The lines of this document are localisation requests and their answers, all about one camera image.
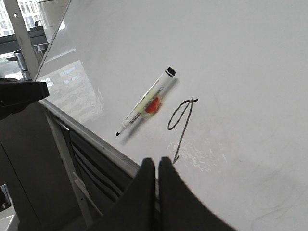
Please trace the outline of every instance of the metal leg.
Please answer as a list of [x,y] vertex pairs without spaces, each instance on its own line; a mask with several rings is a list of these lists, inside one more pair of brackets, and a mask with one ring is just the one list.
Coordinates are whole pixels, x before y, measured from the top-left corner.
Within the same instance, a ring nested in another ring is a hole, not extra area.
[[39,62],[33,50],[30,37],[24,23],[24,19],[18,6],[18,2],[17,0],[3,0],[3,2],[11,20],[19,47],[21,49],[21,52],[23,53],[30,76],[32,79],[34,79],[39,69]]
[[73,165],[73,161],[71,159],[71,156],[69,154],[69,150],[66,146],[66,142],[64,140],[64,137],[62,135],[62,131],[59,128],[57,124],[54,123],[50,112],[47,110],[45,111],[46,118],[49,123],[49,126],[51,128],[51,132],[53,134],[53,137],[55,139],[55,142],[57,144],[58,150],[60,152],[64,167],[66,169],[68,178],[70,180],[70,183],[72,185],[73,191],[75,193],[75,196],[77,198],[78,205],[80,207],[82,216],[86,222],[87,227],[90,227],[93,224],[93,218],[90,214],[89,206],[87,204],[87,201],[85,200],[85,196],[81,189],[76,185],[75,181],[77,178],[74,175],[75,167]]

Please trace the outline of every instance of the whiteboard marker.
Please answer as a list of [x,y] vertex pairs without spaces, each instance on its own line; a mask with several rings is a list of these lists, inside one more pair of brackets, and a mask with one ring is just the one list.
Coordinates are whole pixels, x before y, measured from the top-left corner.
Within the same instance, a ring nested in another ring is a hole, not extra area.
[[136,104],[129,115],[123,120],[120,129],[116,133],[116,136],[120,135],[120,133],[122,133],[125,129],[133,125],[133,123],[135,123],[135,121],[141,115],[154,112],[157,109],[160,98],[162,96],[162,92],[164,89],[170,86],[175,73],[175,70],[173,70],[171,67],[164,71],[164,73]]

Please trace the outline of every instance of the black marker cap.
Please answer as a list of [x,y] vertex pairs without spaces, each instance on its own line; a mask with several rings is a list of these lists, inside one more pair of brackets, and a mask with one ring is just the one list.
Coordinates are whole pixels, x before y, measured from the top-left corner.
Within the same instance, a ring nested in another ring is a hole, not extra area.
[[169,67],[169,68],[167,69],[167,71],[168,71],[170,74],[172,74],[173,76],[174,76],[175,73],[176,73],[176,71],[173,70],[173,68],[171,68],[171,67]]

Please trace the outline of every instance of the whiteboard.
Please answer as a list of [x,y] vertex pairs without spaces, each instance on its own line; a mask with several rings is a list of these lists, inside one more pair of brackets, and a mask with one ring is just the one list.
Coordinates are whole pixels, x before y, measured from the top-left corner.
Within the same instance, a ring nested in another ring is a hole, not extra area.
[[[49,102],[137,164],[171,159],[241,231],[308,227],[308,1],[73,0],[38,74]],[[115,134],[171,66],[159,111]]]

